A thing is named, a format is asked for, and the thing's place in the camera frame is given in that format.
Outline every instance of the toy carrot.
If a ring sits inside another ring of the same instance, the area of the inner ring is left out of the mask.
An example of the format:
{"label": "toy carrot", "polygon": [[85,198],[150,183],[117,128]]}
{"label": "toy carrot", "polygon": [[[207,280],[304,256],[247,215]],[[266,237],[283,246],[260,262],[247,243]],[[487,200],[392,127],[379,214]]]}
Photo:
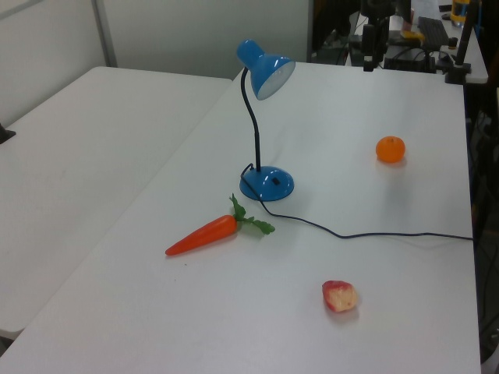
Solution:
{"label": "toy carrot", "polygon": [[168,248],[165,252],[166,255],[178,255],[180,253],[190,251],[191,249],[201,247],[202,245],[227,238],[235,233],[238,222],[254,224],[265,235],[268,235],[275,230],[274,226],[268,224],[267,222],[255,220],[254,217],[245,218],[244,216],[246,215],[246,210],[239,205],[237,199],[234,197],[234,194],[232,194],[232,197],[229,197],[229,199],[232,201],[232,204],[234,204],[234,215],[224,215],[214,221],[211,221],[209,224],[205,224],[203,227],[198,228],[192,234],[187,235],[180,242],[177,242]]}

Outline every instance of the fake apple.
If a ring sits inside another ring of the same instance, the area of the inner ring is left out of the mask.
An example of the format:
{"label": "fake apple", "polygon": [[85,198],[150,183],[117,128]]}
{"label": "fake apple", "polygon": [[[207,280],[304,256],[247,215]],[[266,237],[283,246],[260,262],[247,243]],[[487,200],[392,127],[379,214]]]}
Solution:
{"label": "fake apple", "polygon": [[322,295],[327,307],[333,312],[344,312],[357,305],[355,288],[343,280],[328,280],[322,285]]}

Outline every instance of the white wall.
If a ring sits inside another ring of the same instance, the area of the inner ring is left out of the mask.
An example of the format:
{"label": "white wall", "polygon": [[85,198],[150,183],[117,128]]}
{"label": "white wall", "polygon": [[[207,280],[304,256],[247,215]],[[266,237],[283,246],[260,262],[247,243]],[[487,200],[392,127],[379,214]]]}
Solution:
{"label": "white wall", "polygon": [[12,124],[103,65],[91,0],[43,0],[1,18],[0,122]]}
{"label": "white wall", "polygon": [[117,66],[233,79],[247,38],[307,59],[312,0],[100,0]]}

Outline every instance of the desk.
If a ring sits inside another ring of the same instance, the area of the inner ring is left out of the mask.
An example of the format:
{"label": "desk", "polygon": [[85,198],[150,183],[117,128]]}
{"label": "desk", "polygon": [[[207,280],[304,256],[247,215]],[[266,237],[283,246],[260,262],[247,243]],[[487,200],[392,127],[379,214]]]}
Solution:
{"label": "desk", "polygon": [[0,146],[0,336],[15,338],[230,84],[93,69]]}
{"label": "desk", "polygon": [[[412,30],[413,31],[418,31],[418,26],[417,26],[417,20],[419,17],[418,14],[418,4],[419,3],[424,3],[425,5],[428,5],[430,0],[412,0],[412,6],[413,8],[416,9],[414,13],[414,21],[412,25]],[[423,16],[428,16],[430,18],[440,18],[440,15],[445,14],[445,12],[440,13],[438,11],[438,5],[445,5],[448,3],[452,3],[452,1],[446,1],[446,0],[439,0],[439,2],[434,3],[434,14],[438,15],[438,17],[431,17],[431,9],[425,9],[423,7],[422,13]],[[363,27],[360,26],[364,23],[366,23],[366,17],[360,15],[359,19],[357,21],[357,28],[356,28],[356,34],[357,35],[362,35],[363,32]],[[392,16],[390,18],[390,30],[400,30],[402,28],[402,18],[400,16]],[[449,37],[457,37],[458,40],[461,39],[461,33],[462,33],[462,28],[452,26],[451,21],[442,21],[444,24],[445,31],[447,31],[447,35]],[[434,57],[438,59],[438,53],[434,53]],[[486,83],[487,78],[488,78],[488,73],[487,73],[487,68],[485,66],[485,63],[483,62],[482,58],[482,52],[480,51],[480,46],[478,45],[478,40],[476,39],[476,35],[474,32],[471,33],[471,36],[469,38],[469,43],[468,43],[468,50],[465,55],[465,63],[468,63],[471,65],[471,73],[466,76],[466,82],[467,83]],[[347,65],[351,65],[350,57],[347,57]]]}
{"label": "desk", "polygon": [[[471,235],[461,87],[298,63],[273,97],[250,101],[263,164],[296,183],[271,210],[342,234]],[[390,134],[406,142],[399,168],[374,153]],[[252,159],[236,79],[0,358],[0,373],[480,372],[471,242],[342,241],[273,219],[239,192]],[[173,242],[228,213],[232,192],[276,231],[243,228],[165,258]],[[321,286],[331,279],[356,286],[357,309],[325,308]]]}

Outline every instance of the cable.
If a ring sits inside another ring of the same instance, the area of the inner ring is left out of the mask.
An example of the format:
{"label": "cable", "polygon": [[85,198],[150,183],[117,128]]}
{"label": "cable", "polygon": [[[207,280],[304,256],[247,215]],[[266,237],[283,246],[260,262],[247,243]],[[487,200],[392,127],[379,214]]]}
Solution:
{"label": "cable", "polygon": [[359,24],[357,25],[357,27],[356,27],[356,29],[355,29],[355,31],[354,31],[353,33],[355,33],[359,27],[361,27],[364,23],[366,23],[366,21],[367,21],[367,17],[366,17],[366,18],[364,18],[364,21],[362,21],[361,23],[359,23]]}
{"label": "cable", "polygon": [[482,298],[482,316],[478,320],[478,322],[482,322],[485,318],[485,308],[487,307],[487,285],[489,284],[490,273],[492,269],[495,267],[497,252],[499,252],[499,248],[496,245],[496,250],[492,259],[490,260],[489,268],[487,269],[487,274],[485,275],[485,283],[483,284],[483,298]]}
{"label": "cable", "polygon": [[244,170],[242,171],[242,173],[240,175],[240,178],[248,186],[248,188],[255,195],[255,197],[258,199],[258,202],[260,203],[260,205],[272,217],[287,218],[289,220],[300,221],[300,222],[309,224],[311,226],[314,226],[315,228],[319,228],[321,230],[324,230],[324,231],[328,232],[329,234],[335,236],[336,238],[340,238],[340,239],[354,239],[354,238],[362,238],[362,237],[366,237],[366,236],[404,236],[404,237],[437,236],[437,237],[441,237],[441,238],[453,238],[453,239],[470,240],[470,241],[473,240],[473,238],[468,238],[466,236],[447,235],[447,234],[439,234],[439,233],[434,233],[434,232],[420,232],[420,233],[415,233],[415,234],[404,233],[404,232],[364,232],[364,233],[361,233],[361,234],[340,235],[340,234],[338,234],[338,233],[330,230],[329,228],[326,228],[325,226],[321,226],[320,224],[316,224],[316,223],[314,223],[312,221],[308,221],[308,220],[306,220],[304,218],[294,217],[294,216],[287,216],[287,215],[284,215],[284,214],[276,214],[276,213],[270,212],[269,209],[265,206],[265,204],[262,201],[262,199],[258,196],[258,193],[255,191],[255,189],[244,178],[244,174],[248,171],[248,169],[253,170],[254,169],[253,164],[249,164],[248,166],[246,166],[244,168]]}

